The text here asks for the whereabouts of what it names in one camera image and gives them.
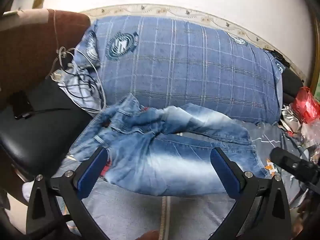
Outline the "grey patterned bed sheet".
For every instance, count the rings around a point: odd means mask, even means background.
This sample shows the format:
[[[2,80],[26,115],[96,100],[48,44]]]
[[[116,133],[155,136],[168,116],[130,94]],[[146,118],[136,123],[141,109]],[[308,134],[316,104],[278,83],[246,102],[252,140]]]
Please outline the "grey patterned bed sheet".
[[[303,230],[308,215],[308,189],[286,171],[268,160],[274,147],[306,159],[315,155],[316,147],[305,141],[300,144],[276,125],[240,123],[257,148],[269,175],[279,173],[289,200],[292,236]],[[161,224],[163,239],[208,239],[225,219],[235,201],[225,192],[192,197],[153,197],[136,194],[103,179],[98,179],[84,205],[110,239],[136,239],[150,231],[157,239]]]

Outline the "red plastic bag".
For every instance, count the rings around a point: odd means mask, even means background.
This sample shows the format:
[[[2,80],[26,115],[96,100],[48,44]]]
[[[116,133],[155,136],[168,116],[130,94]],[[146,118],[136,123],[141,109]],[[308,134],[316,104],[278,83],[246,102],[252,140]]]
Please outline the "red plastic bag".
[[[319,102],[315,100],[308,87],[301,87],[292,103],[292,109],[299,120],[306,124],[319,118]]]

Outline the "small black device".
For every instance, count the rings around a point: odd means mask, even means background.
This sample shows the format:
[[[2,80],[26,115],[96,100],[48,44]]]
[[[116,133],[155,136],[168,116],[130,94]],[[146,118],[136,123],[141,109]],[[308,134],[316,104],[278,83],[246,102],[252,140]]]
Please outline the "small black device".
[[[16,120],[20,120],[22,118],[27,119],[34,113],[34,109],[26,93],[22,90],[9,96],[8,103],[12,106],[14,118]]]

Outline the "light blue denim jeans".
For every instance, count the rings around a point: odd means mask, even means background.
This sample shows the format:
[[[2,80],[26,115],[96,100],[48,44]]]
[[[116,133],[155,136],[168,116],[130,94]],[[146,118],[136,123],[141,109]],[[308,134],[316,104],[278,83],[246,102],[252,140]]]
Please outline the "light blue denim jeans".
[[[145,108],[129,94],[100,112],[69,153],[85,161],[100,146],[111,161],[105,174],[109,183],[153,196],[223,192],[210,162],[216,147],[242,170],[267,176],[247,129],[220,112],[192,103]]]

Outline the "silver crumpled bag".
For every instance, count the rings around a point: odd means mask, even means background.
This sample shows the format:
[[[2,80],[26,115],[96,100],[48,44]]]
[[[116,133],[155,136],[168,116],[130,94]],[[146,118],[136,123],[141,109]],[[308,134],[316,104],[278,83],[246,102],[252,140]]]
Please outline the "silver crumpled bag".
[[[302,123],[290,105],[283,105],[280,122],[287,131],[292,133],[298,133],[302,128]]]

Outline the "blue plaid pillow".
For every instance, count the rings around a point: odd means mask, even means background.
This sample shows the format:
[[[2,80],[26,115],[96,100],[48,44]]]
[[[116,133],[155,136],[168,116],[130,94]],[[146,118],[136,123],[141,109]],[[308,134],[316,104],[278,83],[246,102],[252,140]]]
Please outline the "blue plaid pillow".
[[[172,18],[105,17],[85,31],[74,63],[100,77],[108,105],[132,93],[146,107],[193,103],[246,122],[280,118],[281,63],[223,30]]]

